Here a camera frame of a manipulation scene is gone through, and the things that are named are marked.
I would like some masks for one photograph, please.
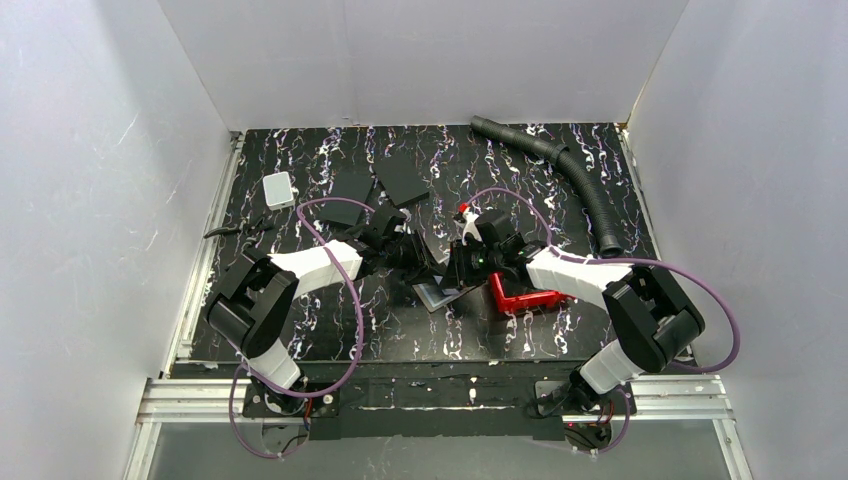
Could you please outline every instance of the black corrugated hose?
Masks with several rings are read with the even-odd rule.
[[[583,200],[592,220],[592,231],[598,241],[601,257],[618,257],[624,253],[618,237],[613,230],[613,216],[609,212],[608,202],[601,196],[600,189],[592,182],[585,167],[574,159],[560,145],[554,145],[533,135],[509,128],[477,115],[471,117],[471,129],[492,140],[512,145],[525,152],[533,153],[554,165],[554,168],[568,177],[577,195]]]

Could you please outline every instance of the robotic arm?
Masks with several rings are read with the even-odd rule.
[[[701,314],[671,273],[662,268],[588,265],[563,260],[541,242],[526,242],[500,210],[455,218],[463,237],[451,242],[447,267],[435,261],[406,216],[384,204],[371,220],[329,248],[352,279],[397,268],[410,284],[441,278],[443,289],[475,287],[492,273],[525,286],[557,290],[605,309],[617,340],[570,372],[549,401],[588,411],[617,385],[643,372],[658,373],[704,331]],[[203,316],[273,383],[297,387],[300,369],[279,339],[292,301],[342,281],[324,247],[265,255],[243,251],[211,292]]]

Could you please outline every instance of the floor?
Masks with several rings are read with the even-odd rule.
[[[620,221],[617,233],[630,256],[653,257],[644,216],[612,124],[520,125],[546,140],[565,143],[604,189]],[[456,238],[451,219],[456,208],[480,189],[509,188],[532,200],[553,227],[555,241],[577,254],[591,253],[593,237],[579,198],[568,182],[535,157],[492,143],[465,125],[308,128],[246,132],[227,204],[225,224],[270,213],[264,204],[262,177],[287,171],[297,201],[327,196],[341,170],[369,172],[375,159],[403,156],[413,160],[430,186],[430,198],[410,208],[413,228],[431,248],[447,251]],[[372,191],[369,204],[385,201],[382,189]],[[482,207],[511,212],[516,226],[531,238],[540,228],[528,211],[508,198],[489,198]],[[317,208],[311,212],[317,214]],[[274,215],[279,228],[260,238],[266,252],[291,252],[316,245],[299,228],[291,209]],[[230,264],[244,236],[223,237],[218,245],[209,285]],[[614,338],[605,312],[572,302],[554,311],[502,315],[494,309],[487,287],[481,287],[434,313],[420,305],[414,291],[395,275],[383,273],[363,281],[366,310],[366,361],[458,361],[559,359],[583,360]],[[289,314],[283,332],[295,358],[345,360],[352,355],[355,319],[353,305],[342,285],[306,295]],[[235,361],[229,344],[204,321],[193,340],[194,361]]]

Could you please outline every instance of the white wall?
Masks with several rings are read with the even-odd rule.
[[[623,122],[687,0],[160,0],[231,130]]]
[[[722,376],[757,478],[848,471],[846,85],[845,2],[692,0],[630,124],[660,250],[740,317]]]
[[[0,478],[120,478],[229,150],[155,0],[0,7]]]

